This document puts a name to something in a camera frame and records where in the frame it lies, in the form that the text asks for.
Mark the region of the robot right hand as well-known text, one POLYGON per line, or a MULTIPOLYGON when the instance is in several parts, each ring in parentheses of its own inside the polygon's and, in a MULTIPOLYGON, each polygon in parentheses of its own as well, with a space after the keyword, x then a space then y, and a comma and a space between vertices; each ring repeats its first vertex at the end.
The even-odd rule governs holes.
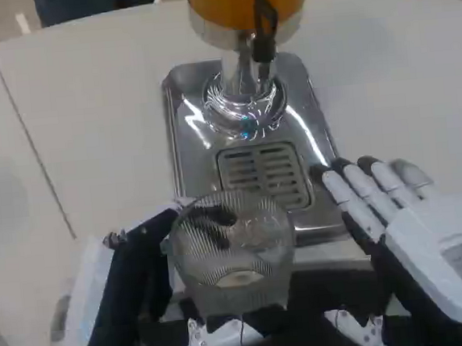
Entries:
POLYGON ((429 299, 446 320, 462 323, 462 195, 444 194, 417 165, 362 156, 310 167, 349 232, 397 278, 397 297, 429 299))

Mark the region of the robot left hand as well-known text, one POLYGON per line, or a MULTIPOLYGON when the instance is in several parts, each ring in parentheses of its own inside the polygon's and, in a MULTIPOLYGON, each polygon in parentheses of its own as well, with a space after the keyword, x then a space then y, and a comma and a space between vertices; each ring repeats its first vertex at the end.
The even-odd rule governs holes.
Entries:
MULTIPOLYGON (((191 198, 177 198, 159 207, 137 225, 88 241, 82 253, 73 288, 56 305, 51 346, 141 346, 139 317, 149 295, 166 308, 173 290, 168 260, 161 244, 191 198)), ((184 346, 251 346, 262 336, 248 323, 228 320, 215 331, 199 327, 193 319, 184 324, 184 346)))

